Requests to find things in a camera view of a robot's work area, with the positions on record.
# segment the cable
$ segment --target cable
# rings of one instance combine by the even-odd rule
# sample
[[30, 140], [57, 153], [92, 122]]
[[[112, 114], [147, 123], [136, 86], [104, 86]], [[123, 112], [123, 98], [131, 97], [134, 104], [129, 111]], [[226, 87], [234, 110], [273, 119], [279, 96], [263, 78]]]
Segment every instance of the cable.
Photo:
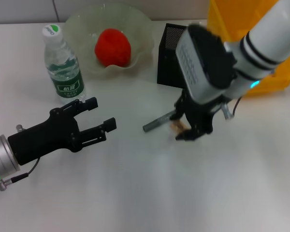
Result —
[[40, 161], [40, 158], [37, 159], [37, 161], [35, 162], [34, 166], [31, 168], [31, 170], [29, 172], [21, 174], [21, 175], [18, 175], [18, 176], [15, 176], [15, 177], [12, 177], [11, 178], [11, 182], [12, 183], [16, 183], [17, 181], [20, 181], [22, 179], [27, 178], [33, 172], [33, 170], [36, 168], [36, 166], [38, 165], [39, 161]]
[[242, 99], [242, 97], [240, 97], [239, 99], [237, 99], [237, 102], [235, 103], [235, 106], [233, 108], [233, 117], [235, 116], [235, 111], [236, 111], [236, 108], [238, 106], [238, 103], [240, 103], [240, 100]]

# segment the white wall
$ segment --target white wall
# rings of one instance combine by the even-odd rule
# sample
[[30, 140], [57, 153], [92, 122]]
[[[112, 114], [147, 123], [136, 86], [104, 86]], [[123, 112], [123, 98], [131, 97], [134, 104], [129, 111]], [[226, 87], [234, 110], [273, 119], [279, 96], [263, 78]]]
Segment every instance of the white wall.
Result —
[[59, 19], [64, 22], [76, 10], [95, 3], [124, 2], [151, 19], [204, 19], [209, 0], [55, 0]]
[[[1, 23], [57, 22], [54, 5], [61, 22], [76, 10], [95, 3], [119, 0], [0, 0]], [[207, 18], [209, 0], [122, 0], [152, 19]]]
[[0, 0], [0, 24], [27, 22], [57, 22], [52, 0]]

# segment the plastic bottle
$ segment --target plastic bottle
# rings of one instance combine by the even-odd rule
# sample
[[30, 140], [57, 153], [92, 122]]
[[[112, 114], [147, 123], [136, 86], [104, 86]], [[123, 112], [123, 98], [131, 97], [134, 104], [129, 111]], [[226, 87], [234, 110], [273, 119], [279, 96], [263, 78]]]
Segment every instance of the plastic bottle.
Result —
[[86, 97], [77, 57], [63, 39], [60, 26], [49, 24], [43, 28], [44, 61], [60, 100], [67, 104]]

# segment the red tomato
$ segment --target red tomato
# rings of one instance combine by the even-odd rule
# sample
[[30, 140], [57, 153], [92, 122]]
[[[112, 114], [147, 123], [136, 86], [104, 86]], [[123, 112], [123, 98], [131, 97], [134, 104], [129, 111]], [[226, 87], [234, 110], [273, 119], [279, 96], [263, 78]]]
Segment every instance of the red tomato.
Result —
[[106, 29], [99, 36], [95, 54], [104, 66], [111, 64], [125, 67], [131, 58], [131, 45], [127, 37], [117, 29]]

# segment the bottle label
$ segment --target bottle label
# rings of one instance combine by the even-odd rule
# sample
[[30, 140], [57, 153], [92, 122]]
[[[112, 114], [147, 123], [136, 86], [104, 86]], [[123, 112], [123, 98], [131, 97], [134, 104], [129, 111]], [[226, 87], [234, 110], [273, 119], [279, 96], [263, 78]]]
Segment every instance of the bottle label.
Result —
[[81, 71], [68, 81], [57, 81], [52, 79], [57, 94], [63, 98], [74, 98], [84, 90], [84, 82], [81, 75]]

